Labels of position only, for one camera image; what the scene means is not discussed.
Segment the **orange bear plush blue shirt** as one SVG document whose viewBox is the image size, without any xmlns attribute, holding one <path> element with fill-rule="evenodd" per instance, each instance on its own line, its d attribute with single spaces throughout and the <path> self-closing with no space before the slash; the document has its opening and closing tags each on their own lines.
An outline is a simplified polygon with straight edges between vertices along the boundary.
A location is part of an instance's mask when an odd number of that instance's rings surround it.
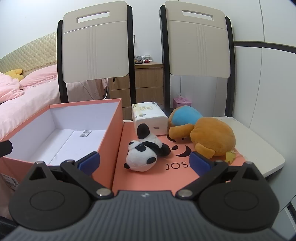
<svg viewBox="0 0 296 241">
<path fill-rule="evenodd" d="M 173 110 L 168 118 L 168 136 L 172 140 L 190 138 L 194 150 L 207 159 L 222 156 L 232 164 L 236 158 L 232 128 L 217 118 L 203 117 L 191 106 Z"/>
</svg>

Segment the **orange box lid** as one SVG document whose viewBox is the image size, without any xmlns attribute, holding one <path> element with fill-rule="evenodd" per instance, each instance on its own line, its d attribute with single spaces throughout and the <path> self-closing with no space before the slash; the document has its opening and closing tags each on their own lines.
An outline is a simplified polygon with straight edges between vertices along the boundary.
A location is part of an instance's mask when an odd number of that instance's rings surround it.
<svg viewBox="0 0 296 241">
<path fill-rule="evenodd" d="M 166 136 L 159 136 L 159 139 L 171 148 L 170 155 L 158 158 L 156 164 L 146 172 L 135 172 L 124 168 L 128 144 L 136 139 L 137 133 L 134 124 L 132 122 L 124 123 L 112 184 L 114 194 L 120 190 L 170 190 L 175 194 L 176 191 L 199 178 L 189 165 L 189 156 L 180 156 L 182 153 L 189 153 L 186 148 L 193 149 L 190 140 L 179 139 L 173 142 Z"/>
</svg>

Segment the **panda plush toy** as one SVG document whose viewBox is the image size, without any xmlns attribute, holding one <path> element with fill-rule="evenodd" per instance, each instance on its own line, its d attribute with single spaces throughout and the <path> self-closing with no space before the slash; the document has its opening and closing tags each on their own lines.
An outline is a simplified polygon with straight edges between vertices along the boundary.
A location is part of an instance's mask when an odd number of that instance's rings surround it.
<svg viewBox="0 0 296 241">
<path fill-rule="evenodd" d="M 145 123 L 137 127 L 138 140 L 128 144 L 128 154 L 124 168 L 137 172 L 150 170 L 157 162 L 158 157 L 166 157 L 171 149 L 153 133 Z"/>
</svg>

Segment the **orange cardboard box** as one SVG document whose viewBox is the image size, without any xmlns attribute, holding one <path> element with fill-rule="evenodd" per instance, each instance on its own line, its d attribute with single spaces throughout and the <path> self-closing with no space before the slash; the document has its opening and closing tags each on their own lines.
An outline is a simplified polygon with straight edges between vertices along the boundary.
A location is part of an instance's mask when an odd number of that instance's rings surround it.
<svg viewBox="0 0 296 241">
<path fill-rule="evenodd" d="M 13 150 L 1 158 L 1 178 L 15 189 L 36 161 L 57 166 L 97 151 L 92 178 L 112 188 L 122 129 L 121 99 L 50 105 L 4 137 Z"/>
</svg>

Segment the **pink bed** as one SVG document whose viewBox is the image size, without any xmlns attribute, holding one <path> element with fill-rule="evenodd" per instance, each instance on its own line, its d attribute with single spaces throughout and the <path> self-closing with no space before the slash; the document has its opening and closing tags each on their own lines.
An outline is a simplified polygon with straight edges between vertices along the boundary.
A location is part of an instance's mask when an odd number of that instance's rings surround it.
<svg viewBox="0 0 296 241">
<path fill-rule="evenodd" d="M 106 79 L 68 83 L 68 100 L 77 102 L 103 99 L 106 87 Z M 1 104 L 1 138 L 41 109 L 61 102 L 58 79 L 21 90 L 24 91 L 22 96 Z"/>
</svg>

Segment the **pink crumpled blanket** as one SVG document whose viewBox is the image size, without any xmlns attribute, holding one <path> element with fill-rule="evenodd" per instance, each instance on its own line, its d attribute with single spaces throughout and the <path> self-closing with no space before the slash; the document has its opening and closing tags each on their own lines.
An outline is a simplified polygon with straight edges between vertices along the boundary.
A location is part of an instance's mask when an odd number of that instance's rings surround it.
<svg viewBox="0 0 296 241">
<path fill-rule="evenodd" d="M 17 78 L 12 78 L 9 75 L 1 73 L 0 76 L 0 104 L 20 97 L 24 91 L 20 88 L 20 83 Z"/>
</svg>

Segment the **yellow plush toy on bed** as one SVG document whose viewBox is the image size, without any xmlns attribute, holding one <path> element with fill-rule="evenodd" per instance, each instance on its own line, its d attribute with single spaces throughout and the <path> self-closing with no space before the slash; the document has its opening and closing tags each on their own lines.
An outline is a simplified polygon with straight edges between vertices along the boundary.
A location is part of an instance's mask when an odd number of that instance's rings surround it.
<svg viewBox="0 0 296 241">
<path fill-rule="evenodd" d="M 21 81 L 24 78 L 22 73 L 23 73 L 22 69 L 15 69 L 15 70 L 10 70 L 10 71 L 6 72 L 5 75 L 8 75 L 13 79 L 18 79 L 18 81 Z"/>
</svg>

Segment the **pink small gift box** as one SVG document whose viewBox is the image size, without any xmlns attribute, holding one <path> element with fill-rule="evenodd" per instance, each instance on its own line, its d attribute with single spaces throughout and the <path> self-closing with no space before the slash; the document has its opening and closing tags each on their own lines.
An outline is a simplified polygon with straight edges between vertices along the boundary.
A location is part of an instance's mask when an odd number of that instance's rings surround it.
<svg viewBox="0 0 296 241">
<path fill-rule="evenodd" d="M 185 105 L 192 106 L 192 102 L 189 99 L 187 99 L 181 95 L 173 98 L 173 108 L 174 109 L 179 108 L 181 106 L 185 106 Z"/>
</svg>

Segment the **white tissue pack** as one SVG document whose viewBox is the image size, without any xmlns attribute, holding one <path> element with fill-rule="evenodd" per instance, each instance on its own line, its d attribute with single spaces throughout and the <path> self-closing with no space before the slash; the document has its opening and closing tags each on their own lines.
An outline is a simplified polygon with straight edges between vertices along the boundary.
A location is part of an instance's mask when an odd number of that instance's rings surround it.
<svg viewBox="0 0 296 241">
<path fill-rule="evenodd" d="M 145 123 L 150 132 L 156 136 L 168 133 L 168 117 L 156 102 L 142 102 L 132 105 L 132 120 L 134 128 Z"/>
</svg>

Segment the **pink pillow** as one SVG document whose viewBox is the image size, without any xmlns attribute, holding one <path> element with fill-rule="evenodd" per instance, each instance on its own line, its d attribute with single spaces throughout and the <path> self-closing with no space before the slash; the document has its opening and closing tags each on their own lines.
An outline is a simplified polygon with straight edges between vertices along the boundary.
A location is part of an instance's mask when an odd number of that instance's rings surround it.
<svg viewBox="0 0 296 241">
<path fill-rule="evenodd" d="M 20 81 L 20 88 L 30 88 L 43 83 L 56 80 L 58 78 L 57 65 L 51 65 L 48 67 L 36 70 Z"/>
</svg>

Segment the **beige quilted headboard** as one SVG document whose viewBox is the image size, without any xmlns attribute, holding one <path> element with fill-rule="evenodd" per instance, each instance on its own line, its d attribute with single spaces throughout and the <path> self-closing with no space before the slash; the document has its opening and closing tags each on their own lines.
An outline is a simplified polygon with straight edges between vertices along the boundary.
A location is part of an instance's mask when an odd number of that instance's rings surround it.
<svg viewBox="0 0 296 241">
<path fill-rule="evenodd" d="M 22 69 L 22 75 L 57 63 L 57 33 L 29 42 L 1 58 L 1 73 Z"/>
</svg>

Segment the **wooden nightstand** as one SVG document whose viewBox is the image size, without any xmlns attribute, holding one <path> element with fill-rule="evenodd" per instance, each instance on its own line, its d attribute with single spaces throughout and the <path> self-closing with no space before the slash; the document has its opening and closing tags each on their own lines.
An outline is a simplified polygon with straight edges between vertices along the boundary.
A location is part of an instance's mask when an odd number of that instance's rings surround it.
<svg viewBox="0 0 296 241">
<path fill-rule="evenodd" d="M 120 98 L 124 120 L 132 119 L 129 76 L 109 78 L 110 98 Z M 159 63 L 135 64 L 135 95 L 137 103 L 156 102 L 163 106 L 163 65 Z"/>
</svg>

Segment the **beige chair left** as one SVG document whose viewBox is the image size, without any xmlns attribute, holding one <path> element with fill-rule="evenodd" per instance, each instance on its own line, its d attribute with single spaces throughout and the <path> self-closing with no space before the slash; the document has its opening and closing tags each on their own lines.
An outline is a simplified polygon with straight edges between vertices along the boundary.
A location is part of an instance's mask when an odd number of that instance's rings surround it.
<svg viewBox="0 0 296 241">
<path fill-rule="evenodd" d="M 57 26 L 60 101 L 67 84 L 129 77 L 130 103 L 136 103 L 132 7 L 124 1 L 71 11 Z"/>
</svg>

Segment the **beige chair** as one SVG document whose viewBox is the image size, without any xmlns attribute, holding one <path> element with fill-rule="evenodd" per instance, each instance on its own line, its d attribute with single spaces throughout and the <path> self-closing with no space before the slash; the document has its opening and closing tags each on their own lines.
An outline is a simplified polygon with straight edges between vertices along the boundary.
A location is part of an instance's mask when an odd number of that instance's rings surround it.
<svg viewBox="0 0 296 241">
<path fill-rule="evenodd" d="M 136 103 L 132 7 L 124 1 L 71 11 L 57 26 L 60 101 L 67 84 L 129 77 L 130 103 Z"/>
<path fill-rule="evenodd" d="M 160 7 L 163 107 L 170 112 L 171 75 L 227 79 L 225 116 L 233 116 L 235 50 L 230 19 L 224 12 L 179 1 Z"/>
</svg>

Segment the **small items on nightstand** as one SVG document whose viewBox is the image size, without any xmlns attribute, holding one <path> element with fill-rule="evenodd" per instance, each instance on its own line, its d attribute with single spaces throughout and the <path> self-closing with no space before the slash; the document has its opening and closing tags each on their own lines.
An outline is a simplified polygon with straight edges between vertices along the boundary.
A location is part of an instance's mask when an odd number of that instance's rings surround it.
<svg viewBox="0 0 296 241">
<path fill-rule="evenodd" d="M 134 57 L 135 64 L 143 64 L 143 63 L 150 63 L 150 62 L 152 62 L 150 55 L 144 55 L 144 56 L 137 55 Z"/>
</svg>

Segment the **beige chair right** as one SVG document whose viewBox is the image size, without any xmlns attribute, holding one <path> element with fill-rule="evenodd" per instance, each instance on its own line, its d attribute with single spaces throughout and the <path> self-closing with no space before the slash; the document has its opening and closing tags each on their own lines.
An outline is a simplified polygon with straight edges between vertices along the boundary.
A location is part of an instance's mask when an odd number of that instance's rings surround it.
<svg viewBox="0 0 296 241">
<path fill-rule="evenodd" d="M 235 50 L 230 19 L 224 12 L 179 1 L 160 7 L 163 107 L 170 112 L 171 75 L 227 79 L 225 116 L 233 116 Z"/>
</svg>

